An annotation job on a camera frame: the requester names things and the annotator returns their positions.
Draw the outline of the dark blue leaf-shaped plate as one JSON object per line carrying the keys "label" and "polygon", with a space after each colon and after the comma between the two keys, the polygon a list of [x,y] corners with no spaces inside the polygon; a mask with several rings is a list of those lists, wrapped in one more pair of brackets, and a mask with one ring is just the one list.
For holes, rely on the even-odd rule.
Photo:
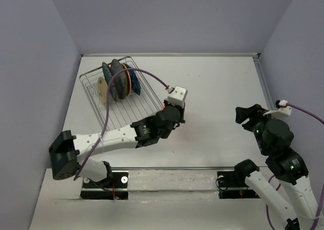
{"label": "dark blue leaf-shaped plate", "polygon": [[134,70],[129,70],[129,74],[131,77],[131,85],[132,85],[132,90],[137,94],[141,95],[141,85],[140,82],[137,78],[137,75]]}

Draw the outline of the grey deer pattern plate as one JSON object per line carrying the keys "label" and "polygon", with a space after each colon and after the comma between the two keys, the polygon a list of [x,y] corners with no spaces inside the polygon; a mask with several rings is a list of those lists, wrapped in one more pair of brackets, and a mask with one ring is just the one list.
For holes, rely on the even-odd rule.
{"label": "grey deer pattern plate", "polygon": [[[116,75],[119,71],[124,70],[122,65],[117,59],[112,59],[110,65],[110,72],[112,75]],[[126,98],[127,95],[127,88],[128,88],[128,78],[126,72],[121,72],[115,79],[114,83],[116,85],[116,90],[118,93],[118,98],[123,100]]]}

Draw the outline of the woven bamboo round plate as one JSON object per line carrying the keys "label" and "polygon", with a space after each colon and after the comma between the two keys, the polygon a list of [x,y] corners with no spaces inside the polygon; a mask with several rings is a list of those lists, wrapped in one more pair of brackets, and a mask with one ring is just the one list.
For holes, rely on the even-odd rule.
{"label": "woven bamboo round plate", "polygon": [[131,87],[131,77],[129,72],[126,70],[127,67],[125,64],[120,64],[122,67],[123,72],[120,73],[120,98],[125,99],[127,96],[131,94],[132,87]]}

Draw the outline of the cream floral round plate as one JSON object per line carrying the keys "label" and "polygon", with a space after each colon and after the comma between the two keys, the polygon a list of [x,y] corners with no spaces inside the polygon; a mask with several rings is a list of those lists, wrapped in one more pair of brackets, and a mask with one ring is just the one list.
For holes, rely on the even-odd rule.
{"label": "cream floral round plate", "polygon": [[108,85],[104,77],[99,77],[97,81],[97,92],[100,102],[106,105]]}

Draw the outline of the teal round ceramic plate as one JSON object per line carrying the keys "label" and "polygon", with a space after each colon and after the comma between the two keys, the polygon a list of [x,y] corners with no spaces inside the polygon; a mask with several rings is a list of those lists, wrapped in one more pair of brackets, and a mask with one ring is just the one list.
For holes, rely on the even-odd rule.
{"label": "teal round ceramic plate", "polygon": [[[112,80],[112,75],[109,71],[109,66],[105,62],[102,62],[102,70],[103,70],[106,83],[109,85],[110,81]],[[117,90],[114,86],[114,83],[111,84],[110,95],[114,99],[114,101],[118,101],[119,97],[118,97]]]}

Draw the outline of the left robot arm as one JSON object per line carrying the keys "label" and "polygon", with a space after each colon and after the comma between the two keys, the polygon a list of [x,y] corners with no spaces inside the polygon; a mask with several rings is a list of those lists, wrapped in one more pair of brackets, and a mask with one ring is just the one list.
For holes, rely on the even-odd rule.
{"label": "left robot arm", "polygon": [[118,149],[151,146],[167,139],[184,123],[185,103],[164,102],[156,114],[104,134],[72,135],[62,131],[49,147],[52,177],[64,180],[72,176],[88,178],[101,187],[111,184],[111,166],[107,161],[92,160],[91,156]]}

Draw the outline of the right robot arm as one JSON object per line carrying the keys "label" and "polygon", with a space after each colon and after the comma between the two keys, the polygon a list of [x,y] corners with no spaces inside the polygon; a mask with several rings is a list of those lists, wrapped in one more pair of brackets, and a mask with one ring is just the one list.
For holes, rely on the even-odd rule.
{"label": "right robot arm", "polygon": [[234,166],[233,180],[256,192],[266,209],[277,215],[283,229],[323,229],[323,199],[316,200],[307,166],[291,148],[294,134],[282,120],[291,115],[294,105],[278,100],[276,107],[276,110],[266,110],[259,104],[236,107],[235,121],[254,134],[268,169],[285,190],[289,201],[278,193],[250,159]]}

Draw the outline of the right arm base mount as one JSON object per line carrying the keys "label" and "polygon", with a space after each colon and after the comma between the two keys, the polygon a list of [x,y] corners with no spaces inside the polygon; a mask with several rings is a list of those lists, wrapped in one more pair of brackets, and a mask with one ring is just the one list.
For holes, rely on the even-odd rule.
{"label": "right arm base mount", "polygon": [[234,171],[218,171],[215,181],[219,199],[259,199],[259,195],[240,181]]}

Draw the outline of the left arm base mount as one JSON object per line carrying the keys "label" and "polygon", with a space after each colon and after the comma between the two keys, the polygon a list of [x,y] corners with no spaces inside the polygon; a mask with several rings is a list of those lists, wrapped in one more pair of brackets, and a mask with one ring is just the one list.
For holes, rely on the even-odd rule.
{"label": "left arm base mount", "polygon": [[113,180],[103,185],[84,178],[80,198],[83,200],[127,200],[129,198],[129,172],[113,170],[112,176]]}

